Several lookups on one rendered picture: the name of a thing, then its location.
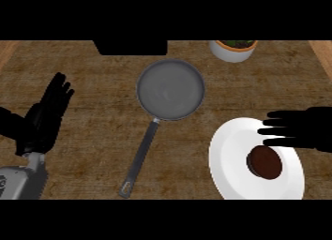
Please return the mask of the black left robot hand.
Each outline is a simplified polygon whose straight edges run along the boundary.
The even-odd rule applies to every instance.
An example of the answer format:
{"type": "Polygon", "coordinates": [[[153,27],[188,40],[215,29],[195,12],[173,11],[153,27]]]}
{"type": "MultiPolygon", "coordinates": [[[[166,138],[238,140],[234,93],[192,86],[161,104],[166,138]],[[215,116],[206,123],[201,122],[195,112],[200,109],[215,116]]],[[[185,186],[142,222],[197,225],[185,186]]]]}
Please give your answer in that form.
{"type": "Polygon", "coordinates": [[[74,93],[67,76],[58,72],[26,116],[0,107],[0,135],[15,140],[18,156],[31,152],[46,154],[52,150],[74,93]]]}

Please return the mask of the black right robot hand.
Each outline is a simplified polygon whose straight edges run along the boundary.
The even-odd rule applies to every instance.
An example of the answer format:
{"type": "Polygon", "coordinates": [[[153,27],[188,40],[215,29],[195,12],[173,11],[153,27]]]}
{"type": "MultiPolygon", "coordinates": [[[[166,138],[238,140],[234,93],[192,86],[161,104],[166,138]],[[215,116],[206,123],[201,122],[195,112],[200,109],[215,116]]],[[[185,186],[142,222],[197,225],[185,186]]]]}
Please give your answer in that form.
{"type": "Polygon", "coordinates": [[[268,146],[317,149],[332,153],[332,107],[311,107],[305,111],[275,111],[257,133],[274,136],[268,146]]]}

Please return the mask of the brown chocolate cupcake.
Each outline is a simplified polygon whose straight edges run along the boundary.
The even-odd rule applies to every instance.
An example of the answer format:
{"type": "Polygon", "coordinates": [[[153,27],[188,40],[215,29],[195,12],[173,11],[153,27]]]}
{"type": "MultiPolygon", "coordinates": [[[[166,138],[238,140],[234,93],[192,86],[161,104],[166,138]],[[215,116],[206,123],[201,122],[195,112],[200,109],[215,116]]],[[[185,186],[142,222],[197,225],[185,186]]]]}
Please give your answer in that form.
{"type": "Polygon", "coordinates": [[[252,150],[247,156],[247,165],[252,173],[266,180],[275,180],[283,173],[278,152],[266,145],[259,145],[252,150]]]}

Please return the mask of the white plate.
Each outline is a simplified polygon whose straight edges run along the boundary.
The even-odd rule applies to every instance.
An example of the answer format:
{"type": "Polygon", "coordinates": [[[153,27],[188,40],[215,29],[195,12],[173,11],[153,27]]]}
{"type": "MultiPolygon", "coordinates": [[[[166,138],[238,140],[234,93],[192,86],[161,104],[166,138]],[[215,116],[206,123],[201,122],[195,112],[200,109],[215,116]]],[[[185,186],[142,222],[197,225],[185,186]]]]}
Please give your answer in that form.
{"type": "Polygon", "coordinates": [[[305,173],[300,156],[291,147],[275,146],[283,171],[277,179],[256,176],[247,164],[252,150],[272,139],[260,135],[260,120],[240,117],[216,130],[210,141],[210,174],[225,199],[300,200],[305,193],[305,173]]]}

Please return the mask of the grey frying pan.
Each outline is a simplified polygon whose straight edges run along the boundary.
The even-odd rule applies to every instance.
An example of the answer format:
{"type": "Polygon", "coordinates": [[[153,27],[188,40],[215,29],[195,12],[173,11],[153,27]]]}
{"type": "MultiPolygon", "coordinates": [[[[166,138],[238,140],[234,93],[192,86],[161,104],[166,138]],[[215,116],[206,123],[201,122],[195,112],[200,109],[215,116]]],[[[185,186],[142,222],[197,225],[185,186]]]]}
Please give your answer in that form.
{"type": "Polygon", "coordinates": [[[120,195],[125,198],[132,195],[160,121],[185,119],[203,104],[206,81],[197,67],[188,61],[173,58],[154,62],[141,74],[136,97],[144,110],[153,115],[153,121],[122,184],[120,195]]]}

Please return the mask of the black appliance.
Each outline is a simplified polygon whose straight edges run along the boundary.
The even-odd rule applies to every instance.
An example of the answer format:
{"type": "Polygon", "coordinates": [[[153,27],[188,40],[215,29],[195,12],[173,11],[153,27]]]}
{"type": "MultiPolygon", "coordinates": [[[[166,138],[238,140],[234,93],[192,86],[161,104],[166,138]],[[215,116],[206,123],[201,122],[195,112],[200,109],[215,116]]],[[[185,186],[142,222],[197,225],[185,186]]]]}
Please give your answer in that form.
{"type": "Polygon", "coordinates": [[[102,55],[167,55],[166,40],[95,40],[102,55]]]}

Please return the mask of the white potted plant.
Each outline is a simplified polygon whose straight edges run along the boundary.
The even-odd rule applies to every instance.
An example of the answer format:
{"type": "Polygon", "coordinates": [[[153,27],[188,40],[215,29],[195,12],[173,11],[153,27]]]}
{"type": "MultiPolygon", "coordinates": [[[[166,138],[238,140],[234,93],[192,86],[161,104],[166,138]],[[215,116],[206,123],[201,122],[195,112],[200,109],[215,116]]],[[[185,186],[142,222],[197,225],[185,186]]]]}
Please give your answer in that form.
{"type": "Polygon", "coordinates": [[[231,63],[244,62],[252,57],[253,52],[256,50],[256,46],[257,46],[257,41],[249,48],[244,48],[244,49],[238,49],[235,47],[225,45],[219,40],[210,41],[212,53],[221,60],[231,63]]]}

